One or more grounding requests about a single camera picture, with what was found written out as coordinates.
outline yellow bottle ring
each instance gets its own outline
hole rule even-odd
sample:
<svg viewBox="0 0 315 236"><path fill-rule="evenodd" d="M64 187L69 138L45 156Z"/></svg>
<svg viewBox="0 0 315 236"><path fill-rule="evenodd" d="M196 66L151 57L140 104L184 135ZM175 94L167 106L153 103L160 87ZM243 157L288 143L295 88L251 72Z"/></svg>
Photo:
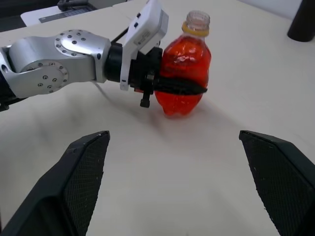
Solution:
<svg viewBox="0 0 315 236"><path fill-rule="evenodd" d="M209 35L208 29L207 30L192 30L188 28L186 21L183 23L182 30L186 33L190 33L192 35L199 36L199 37L206 37Z"/></svg>

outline white wall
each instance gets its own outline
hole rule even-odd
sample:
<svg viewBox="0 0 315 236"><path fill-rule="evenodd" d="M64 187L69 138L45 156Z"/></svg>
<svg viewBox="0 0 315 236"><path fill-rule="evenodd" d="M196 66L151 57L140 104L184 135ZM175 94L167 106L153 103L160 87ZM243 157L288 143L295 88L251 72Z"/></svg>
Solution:
<svg viewBox="0 0 315 236"><path fill-rule="evenodd" d="M293 19L302 0L239 0L277 15Z"/></svg>

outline black object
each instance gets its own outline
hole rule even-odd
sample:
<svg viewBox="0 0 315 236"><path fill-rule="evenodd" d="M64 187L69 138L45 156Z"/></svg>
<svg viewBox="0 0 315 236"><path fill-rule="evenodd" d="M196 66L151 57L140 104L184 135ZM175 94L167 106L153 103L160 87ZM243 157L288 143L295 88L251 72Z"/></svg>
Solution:
<svg viewBox="0 0 315 236"><path fill-rule="evenodd" d="M184 78L166 78L159 74L163 50L152 48L146 55L138 52L137 59L131 61L128 83L136 91L143 92L140 106L149 107L150 95L154 91L161 91L175 95L198 95L205 93L206 88ZM122 45L112 42L109 50L104 74L110 81L120 82L122 67Z"/></svg>
<svg viewBox="0 0 315 236"><path fill-rule="evenodd" d="M10 89L7 81L0 71L0 112L9 109L9 105L20 102L25 98L17 98Z"/></svg>
<svg viewBox="0 0 315 236"><path fill-rule="evenodd" d="M36 183L1 236L85 236L97 201L110 136L71 143Z"/></svg>
<svg viewBox="0 0 315 236"><path fill-rule="evenodd" d="M299 42L309 42L315 36L315 0L303 0L287 36Z"/></svg>
<svg viewBox="0 0 315 236"><path fill-rule="evenodd" d="M114 38L111 43L116 43L119 39L121 39L127 32L129 27L127 27L123 32L121 32L116 38Z"/></svg>
<svg viewBox="0 0 315 236"><path fill-rule="evenodd" d="M315 166L292 143L241 131L256 188L282 236L315 235Z"/></svg>
<svg viewBox="0 0 315 236"><path fill-rule="evenodd" d="M67 11L75 6L86 6L88 0L60 0L57 4L60 11Z"/></svg>

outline cable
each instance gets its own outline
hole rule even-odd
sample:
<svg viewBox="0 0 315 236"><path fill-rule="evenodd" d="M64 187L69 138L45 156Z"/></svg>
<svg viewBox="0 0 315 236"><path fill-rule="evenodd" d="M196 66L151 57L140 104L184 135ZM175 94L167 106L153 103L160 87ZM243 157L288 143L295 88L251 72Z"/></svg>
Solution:
<svg viewBox="0 0 315 236"><path fill-rule="evenodd" d="M121 39L127 32L128 28L121 32L116 38L114 38L111 43L116 43L119 39Z"/></svg>

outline plastic bottle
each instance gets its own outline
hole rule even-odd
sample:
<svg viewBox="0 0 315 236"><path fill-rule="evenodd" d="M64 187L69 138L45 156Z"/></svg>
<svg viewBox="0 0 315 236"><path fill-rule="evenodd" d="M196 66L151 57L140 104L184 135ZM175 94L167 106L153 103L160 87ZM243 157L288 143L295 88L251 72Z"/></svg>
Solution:
<svg viewBox="0 0 315 236"><path fill-rule="evenodd" d="M211 53L205 43L209 35L210 17L201 11L191 11L183 23L183 34L165 50L160 74L164 77L181 77L193 80L205 88L209 80ZM172 95L155 92L157 101L168 116L187 115L200 101L202 95Z"/></svg>

